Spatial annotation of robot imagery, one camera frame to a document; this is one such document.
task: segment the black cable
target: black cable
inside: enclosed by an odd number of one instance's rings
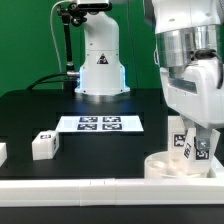
[[[133,61],[134,61],[136,88],[138,88],[139,87],[138,74],[137,74],[138,69],[137,69],[137,61],[136,61],[133,33],[132,33],[132,30],[131,30],[131,25],[130,25],[130,2],[129,2],[129,0],[127,0],[127,23],[128,23],[128,32],[129,32],[130,41],[131,41],[132,56],[133,56]]]
[[[32,90],[36,85],[39,85],[44,80],[51,79],[51,78],[55,78],[55,77],[61,77],[61,76],[67,76],[67,73],[52,74],[52,75],[48,75],[48,76],[45,76],[43,78],[40,78],[36,82],[34,82],[30,86],[28,86],[26,88],[26,90],[29,90],[29,91]]]
[[[37,86],[37,85],[41,85],[41,84],[49,84],[49,83],[57,83],[57,82],[73,82],[74,80],[56,80],[56,81],[46,81],[46,82],[37,82],[35,83],[35,85],[32,85],[32,89]]]

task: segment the white sheet of paper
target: white sheet of paper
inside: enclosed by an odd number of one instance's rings
[[[58,132],[143,132],[139,116],[62,116]]]

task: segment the green backdrop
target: green backdrop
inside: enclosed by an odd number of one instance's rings
[[[51,8],[56,2],[1,0],[0,96],[11,90],[25,89],[37,79],[59,71],[49,22]],[[126,67],[127,85],[136,87],[137,74],[140,88],[160,87],[158,68],[153,61],[154,30],[144,21],[143,1],[130,3],[129,22],[133,45],[127,12],[127,5],[115,5],[108,13],[120,27],[120,61]],[[54,27],[65,68],[63,27],[56,13]],[[84,61],[83,28],[71,27],[71,35],[73,57],[76,67],[79,68]],[[61,85],[50,84],[37,88],[61,88]]]

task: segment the black table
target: black table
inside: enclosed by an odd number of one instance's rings
[[[61,90],[13,91],[0,98],[0,142],[8,159],[1,180],[143,178],[144,160],[167,148],[168,110],[161,89],[93,103]],[[64,133],[52,160],[33,161],[31,142],[61,116],[138,115],[144,133]],[[217,157],[223,159],[223,137]],[[223,223],[223,205],[0,208],[7,223]]]

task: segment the white cube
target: white cube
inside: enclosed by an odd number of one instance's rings
[[[52,159],[58,148],[58,132],[42,131],[32,142],[33,160]]]
[[[0,167],[7,159],[6,144],[0,143]]]

